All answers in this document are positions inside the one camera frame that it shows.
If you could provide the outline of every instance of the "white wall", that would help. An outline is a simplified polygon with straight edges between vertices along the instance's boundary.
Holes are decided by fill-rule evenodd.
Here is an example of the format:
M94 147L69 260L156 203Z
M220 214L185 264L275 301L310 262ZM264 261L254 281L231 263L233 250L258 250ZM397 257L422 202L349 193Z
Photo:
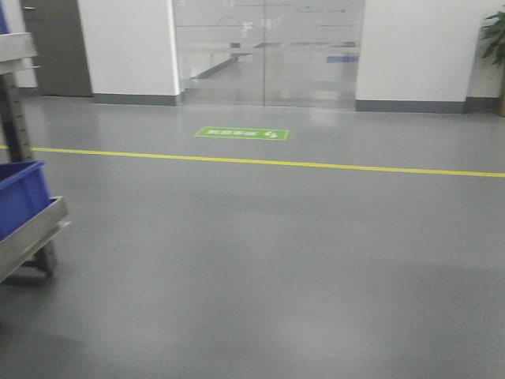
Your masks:
M180 93L171 0L79 0L94 93Z
M481 0L482 18L495 14L498 10L505 11L503 0ZM494 21L481 21L481 26ZM472 75L470 77L468 96L498 97L503 67L492 66L492 58L482 59L482 54L488 42L481 38L478 41Z
M484 2L367 0L362 100L466 100Z
M19 0L2 0L2 4L6 13L9 31L11 33L26 32ZM27 69L16 73L16 80L19 87L34 88L37 86L37 80L33 69Z

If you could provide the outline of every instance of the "blue plastic crate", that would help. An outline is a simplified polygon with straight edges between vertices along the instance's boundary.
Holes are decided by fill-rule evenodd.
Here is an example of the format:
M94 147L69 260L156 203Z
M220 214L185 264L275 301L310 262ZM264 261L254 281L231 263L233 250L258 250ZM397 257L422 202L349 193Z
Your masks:
M38 160L0 164L0 239L51 203L43 165Z

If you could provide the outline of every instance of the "green floor sign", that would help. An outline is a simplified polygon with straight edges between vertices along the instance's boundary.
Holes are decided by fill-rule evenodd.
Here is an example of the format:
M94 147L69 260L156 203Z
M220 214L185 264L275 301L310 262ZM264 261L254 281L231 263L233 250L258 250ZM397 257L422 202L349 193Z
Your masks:
M247 128L217 128L205 126L195 137L245 138L248 140L285 141L289 130L247 129Z

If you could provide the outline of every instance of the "potted plant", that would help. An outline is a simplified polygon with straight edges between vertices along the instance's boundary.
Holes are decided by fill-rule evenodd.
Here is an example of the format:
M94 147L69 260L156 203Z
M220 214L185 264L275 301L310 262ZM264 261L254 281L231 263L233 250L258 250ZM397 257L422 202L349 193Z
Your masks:
M497 19L494 24L490 24L482 28L484 31L483 39L490 39L489 45L482 58L494 55L492 64L501 66L505 63L505 12L498 12L485 18L485 20L493 19ZM505 117L505 71L504 76L502 77L501 88L498 114Z

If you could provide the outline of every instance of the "dark gray door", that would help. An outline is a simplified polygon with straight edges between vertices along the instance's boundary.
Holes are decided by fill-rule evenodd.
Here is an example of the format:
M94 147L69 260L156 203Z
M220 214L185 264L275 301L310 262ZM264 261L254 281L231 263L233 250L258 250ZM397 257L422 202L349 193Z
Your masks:
M91 96L77 0L21 0L39 56L41 95Z

